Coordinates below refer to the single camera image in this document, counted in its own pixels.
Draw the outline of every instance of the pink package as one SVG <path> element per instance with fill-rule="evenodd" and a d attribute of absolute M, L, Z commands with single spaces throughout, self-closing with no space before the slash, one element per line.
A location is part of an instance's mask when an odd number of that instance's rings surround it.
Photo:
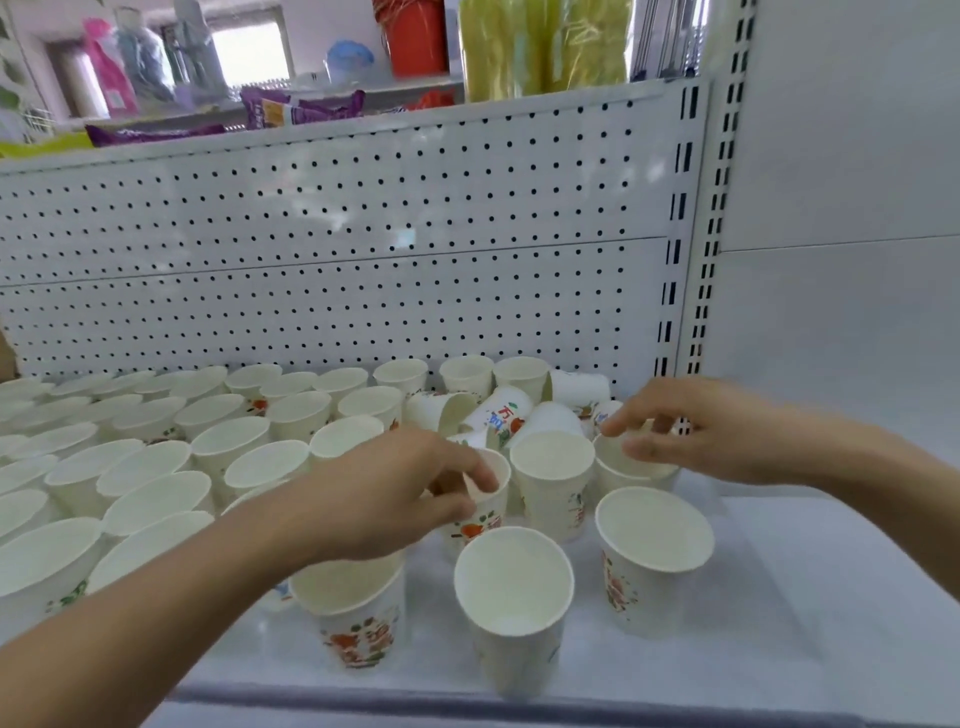
<path fill-rule="evenodd" d="M 102 18 L 89 17 L 84 21 L 84 32 L 84 49 L 90 56 L 110 117 L 136 116 L 139 112 L 136 95 L 124 71 L 113 26 Z"/>

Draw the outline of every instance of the hand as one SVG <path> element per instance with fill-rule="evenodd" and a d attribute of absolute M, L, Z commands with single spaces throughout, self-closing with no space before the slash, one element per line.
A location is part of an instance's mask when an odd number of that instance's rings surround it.
<path fill-rule="evenodd" d="M 476 450 L 434 432 L 401 427 L 314 466 L 277 488 L 276 499 L 284 502 L 284 527 L 303 566 L 373 559 L 414 544 L 434 528 L 468 519 L 476 506 L 464 474 L 482 491 L 499 487 Z M 434 497 L 421 498 L 425 490 Z"/>

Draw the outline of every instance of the perforated metal back panel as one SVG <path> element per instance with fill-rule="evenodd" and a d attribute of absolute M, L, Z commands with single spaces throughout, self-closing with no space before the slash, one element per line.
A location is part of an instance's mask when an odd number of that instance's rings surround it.
<path fill-rule="evenodd" d="M 6 330 L 31 374 L 523 351 L 637 386 L 672 372 L 697 86 L 20 163 Z"/>

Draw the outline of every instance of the paper cup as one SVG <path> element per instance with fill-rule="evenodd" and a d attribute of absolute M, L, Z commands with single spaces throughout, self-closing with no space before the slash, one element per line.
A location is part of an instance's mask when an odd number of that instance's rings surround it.
<path fill-rule="evenodd" d="M 310 454 L 315 460 L 332 460 L 361 443 L 379 437 L 387 427 L 370 415 L 345 417 L 321 427 L 310 440 Z"/>
<path fill-rule="evenodd" d="M 563 404 L 581 420 L 593 417 L 594 410 L 610 401 L 610 380 L 603 375 L 550 371 L 545 399 Z"/>
<path fill-rule="evenodd" d="M 89 395 L 94 389 L 106 384 L 115 376 L 116 372 L 98 372 L 94 375 L 81 376 L 79 379 L 68 379 L 51 389 L 47 396 L 51 400 L 62 400 L 64 397 Z"/>
<path fill-rule="evenodd" d="M 167 516 L 138 531 L 118 544 L 90 574 L 86 586 L 88 594 L 99 592 L 114 581 L 122 579 L 167 551 L 179 546 L 191 536 L 213 523 L 213 516 L 202 511 L 177 513 Z"/>
<path fill-rule="evenodd" d="M 118 376 L 116 379 L 105 381 L 100 386 L 91 389 L 89 394 L 94 401 L 105 400 L 108 397 L 112 398 L 133 394 L 133 390 L 136 389 L 136 387 L 148 379 L 153 379 L 155 376 L 156 372 L 149 369 L 143 372 L 130 372 L 128 375 Z"/>
<path fill-rule="evenodd" d="M 285 397 L 312 390 L 316 383 L 317 375 L 313 372 L 292 372 L 272 379 L 260 387 L 260 397 L 266 400 L 267 406 L 270 407 L 271 404 Z"/>
<path fill-rule="evenodd" d="M 161 475 L 189 470 L 190 446 L 181 442 L 157 443 L 127 455 L 97 479 L 97 493 L 113 503 Z"/>
<path fill-rule="evenodd" d="M 498 387 L 512 386 L 526 393 L 536 406 L 543 401 L 550 365 L 533 356 L 514 356 L 501 359 L 493 366 Z"/>
<path fill-rule="evenodd" d="M 187 404 L 205 397 L 225 395 L 227 386 L 227 367 L 206 367 L 200 369 L 189 379 L 177 382 L 170 389 L 170 397 L 183 397 Z"/>
<path fill-rule="evenodd" d="M 260 400 L 260 387 L 282 375 L 283 367 L 279 364 L 252 364 L 228 376 L 225 384 L 230 392 L 244 397 L 253 407 Z"/>
<path fill-rule="evenodd" d="M 0 643 L 83 596 L 103 552 L 96 519 L 49 523 L 0 546 Z"/>
<path fill-rule="evenodd" d="M 12 462 L 30 460 L 41 455 L 56 455 L 63 459 L 98 445 L 98 438 L 97 425 L 94 423 L 67 425 L 34 435 L 20 447 L 11 450 L 7 457 Z"/>
<path fill-rule="evenodd" d="M 584 490 L 593 477 L 593 443 L 569 432 L 537 432 L 510 450 L 532 528 L 563 544 L 584 532 Z"/>
<path fill-rule="evenodd" d="M 484 493 L 476 484 L 464 475 L 467 493 L 476 503 L 476 512 L 465 521 L 457 521 L 440 529 L 444 536 L 444 547 L 449 556 L 456 559 L 464 547 L 481 534 L 503 525 L 507 518 L 507 486 L 510 483 L 510 463 L 499 452 L 490 449 L 477 451 L 484 462 L 490 466 L 500 487 L 495 493 Z"/>
<path fill-rule="evenodd" d="M 394 359 L 373 370 L 373 378 L 381 387 L 394 387 L 404 397 L 413 397 L 426 389 L 426 376 L 430 371 L 420 359 Z"/>
<path fill-rule="evenodd" d="M 174 416 L 174 425 L 182 430 L 189 442 L 214 425 L 245 417 L 249 403 L 242 395 L 214 395 L 186 405 Z"/>
<path fill-rule="evenodd" d="M 676 632 L 693 574 L 713 553 L 707 519 L 672 493 L 622 488 L 600 501 L 596 522 L 617 624 L 642 637 Z"/>
<path fill-rule="evenodd" d="M 0 468 L 0 496 L 21 488 L 46 490 L 43 478 L 54 469 L 60 459 L 56 455 L 41 455 L 21 460 Z"/>
<path fill-rule="evenodd" d="M 270 405 L 267 422 L 275 440 L 311 438 L 330 421 L 333 398 L 326 392 L 300 392 Z"/>
<path fill-rule="evenodd" d="M 478 354 L 459 356 L 440 367 L 447 392 L 466 392 L 479 404 L 493 393 L 493 360 Z"/>
<path fill-rule="evenodd" d="M 199 471 L 162 475 L 115 501 L 104 515 L 104 536 L 110 547 L 176 513 L 203 511 L 213 515 L 210 476 Z"/>
<path fill-rule="evenodd" d="M 290 579 L 290 591 L 344 667 L 376 667 L 406 633 L 402 552 L 307 567 Z"/>
<path fill-rule="evenodd" d="M 453 586 L 496 691 L 519 699 L 543 693 L 573 601 L 573 568 L 564 551 L 529 528 L 497 528 L 464 549 Z"/>
<path fill-rule="evenodd" d="M 36 435 L 44 430 L 53 429 L 92 401 L 91 397 L 65 397 L 62 400 L 39 404 L 10 419 L 7 431 L 21 435 Z"/>
<path fill-rule="evenodd" d="M 170 396 L 171 389 L 196 374 L 196 372 L 167 372 L 134 385 L 132 392 L 135 395 L 143 395 L 144 401 L 162 400 Z"/>
<path fill-rule="evenodd" d="M 139 440 L 117 440 L 83 450 L 61 460 L 46 474 L 43 484 L 67 513 L 102 518 L 109 501 L 97 493 L 97 480 L 121 460 L 143 449 Z"/>
<path fill-rule="evenodd" d="M 0 546 L 17 536 L 56 521 L 59 511 L 50 497 L 33 488 L 0 497 Z"/>
<path fill-rule="evenodd" d="M 449 437 L 457 434 L 460 423 L 476 408 L 473 395 L 464 392 L 455 395 L 421 392 L 404 403 L 403 422 Z"/>
<path fill-rule="evenodd" d="M 337 405 L 350 392 L 356 392 L 367 386 L 370 374 L 366 369 L 358 367 L 347 367 L 346 369 L 334 369 L 332 372 L 321 374 L 317 377 L 313 387 L 318 392 L 326 392 L 333 398 L 333 411 L 336 412 Z"/>
<path fill-rule="evenodd" d="M 234 460 L 224 473 L 229 505 L 250 491 L 293 480 L 310 470 L 310 448 L 300 440 L 261 445 Z"/>
<path fill-rule="evenodd" d="M 534 411 L 534 404 L 525 392 L 516 387 L 497 387 L 460 425 L 461 431 L 483 431 L 488 427 L 496 432 L 497 448 L 503 448 L 523 427 Z"/>
<path fill-rule="evenodd" d="M 403 420 L 403 393 L 395 387 L 367 387 L 351 392 L 337 405 L 340 417 L 370 415 L 387 429 L 397 429 Z"/>
<path fill-rule="evenodd" d="M 619 488 L 641 486 L 659 491 L 672 491 L 680 476 L 676 465 L 642 463 L 623 453 L 625 438 L 635 436 L 627 432 L 620 437 L 598 435 L 593 441 L 597 453 L 597 489 L 599 497 Z"/>
<path fill-rule="evenodd" d="M 110 428 L 119 438 L 136 438 L 147 445 L 167 440 L 185 440 L 186 435 L 174 425 L 174 418 L 186 404 L 187 400 L 183 397 L 145 401 L 110 420 Z"/>

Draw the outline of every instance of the orange container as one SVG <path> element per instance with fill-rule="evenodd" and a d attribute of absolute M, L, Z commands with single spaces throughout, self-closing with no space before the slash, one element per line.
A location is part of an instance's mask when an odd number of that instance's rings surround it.
<path fill-rule="evenodd" d="M 402 79 L 450 72 L 443 0 L 377 0 L 374 9 L 394 76 Z"/>

